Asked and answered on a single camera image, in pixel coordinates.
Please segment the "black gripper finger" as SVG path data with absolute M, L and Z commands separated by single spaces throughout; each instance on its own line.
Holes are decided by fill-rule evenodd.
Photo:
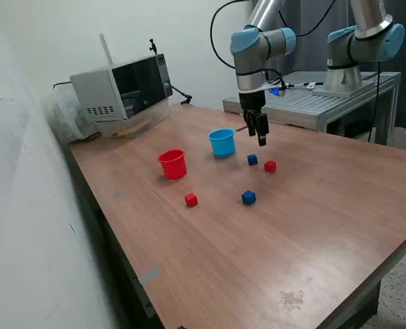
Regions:
M 259 113 L 256 115 L 256 133 L 258 135 L 259 146 L 266 146 L 266 136 L 270 133 L 266 113 Z
M 255 136 L 256 135 L 256 127 L 255 127 L 256 116 L 255 116 L 254 111 L 253 110 L 244 110 L 243 117 L 244 117 L 244 120 L 248 127 L 249 136 Z

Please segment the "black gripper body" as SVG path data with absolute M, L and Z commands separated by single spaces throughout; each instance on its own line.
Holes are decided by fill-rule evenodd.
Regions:
M 265 91 L 259 90 L 253 93 L 239 93 L 241 108 L 244 112 L 252 111 L 261 113 L 265 106 Z

